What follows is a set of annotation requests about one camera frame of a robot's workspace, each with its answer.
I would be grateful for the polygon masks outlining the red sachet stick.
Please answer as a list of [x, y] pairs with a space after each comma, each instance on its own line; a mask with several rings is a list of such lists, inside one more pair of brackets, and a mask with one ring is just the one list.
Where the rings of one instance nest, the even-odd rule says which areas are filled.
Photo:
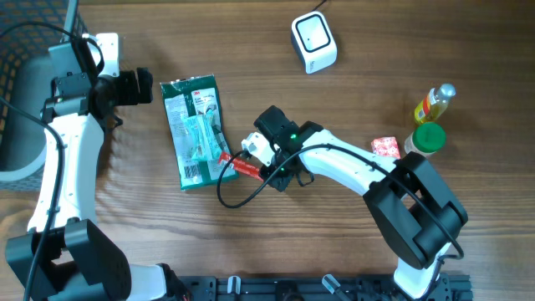
[[[222, 152], [219, 157], [218, 163], [224, 166], [231, 158], [232, 156], [229, 153]], [[234, 159], [229, 165], [229, 168], [243, 175], [250, 176], [251, 178], [262, 181], [262, 178], [260, 177], [260, 168], [250, 163], [247, 163], [242, 159]]]

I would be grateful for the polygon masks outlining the green white gloves packet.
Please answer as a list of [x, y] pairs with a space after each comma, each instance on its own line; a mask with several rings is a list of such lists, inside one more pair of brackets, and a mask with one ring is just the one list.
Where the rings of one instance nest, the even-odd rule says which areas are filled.
[[230, 151], [222, 130], [222, 110], [219, 90], [214, 75], [178, 79], [160, 84], [163, 104], [175, 148], [181, 189], [189, 190], [216, 184], [219, 178], [230, 181], [237, 178], [233, 169], [224, 169], [218, 160], [193, 161], [192, 138], [186, 133], [182, 117], [214, 114], [212, 127], [222, 152]]

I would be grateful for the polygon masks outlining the green lid jar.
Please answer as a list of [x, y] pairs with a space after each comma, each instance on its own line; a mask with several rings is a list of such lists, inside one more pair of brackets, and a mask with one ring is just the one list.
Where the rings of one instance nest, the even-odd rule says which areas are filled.
[[417, 127], [405, 140], [405, 153], [418, 153], [429, 157], [446, 143], [446, 132], [436, 123], [425, 123]]

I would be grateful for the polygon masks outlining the yellow liquid bottle silver cap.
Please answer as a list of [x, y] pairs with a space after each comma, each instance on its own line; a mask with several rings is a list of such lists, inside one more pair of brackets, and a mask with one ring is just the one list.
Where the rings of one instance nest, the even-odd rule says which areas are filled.
[[452, 84], [442, 84], [433, 88], [425, 98], [415, 107], [415, 123], [420, 126], [429, 122], [436, 122], [446, 111], [450, 100], [456, 95], [456, 88]]

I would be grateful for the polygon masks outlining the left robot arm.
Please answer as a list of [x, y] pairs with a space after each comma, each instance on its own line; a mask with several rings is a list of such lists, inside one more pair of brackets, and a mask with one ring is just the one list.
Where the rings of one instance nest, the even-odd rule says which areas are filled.
[[149, 104], [146, 68], [119, 76], [78, 73], [54, 81], [38, 124], [46, 159], [26, 234], [8, 239], [6, 259], [26, 300], [190, 300], [164, 263], [137, 265], [97, 226], [95, 185], [107, 119], [115, 107]]

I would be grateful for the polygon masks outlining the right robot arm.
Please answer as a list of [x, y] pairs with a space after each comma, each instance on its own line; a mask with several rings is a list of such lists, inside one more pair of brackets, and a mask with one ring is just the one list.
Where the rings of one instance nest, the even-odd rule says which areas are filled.
[[468, 221], [466, 209], [424, 156], [376, 155], [312, 121], [297, 125], [276, 106], [253, 124], [256, 130], [242, 148], [262, 162], [265, 184], [284, 191], [305, 172], [326, 176], [363, 198], [398, 257], [393, 280], [403, 296], [431, 296], [445, 260], [463, 258], [456, 239]]

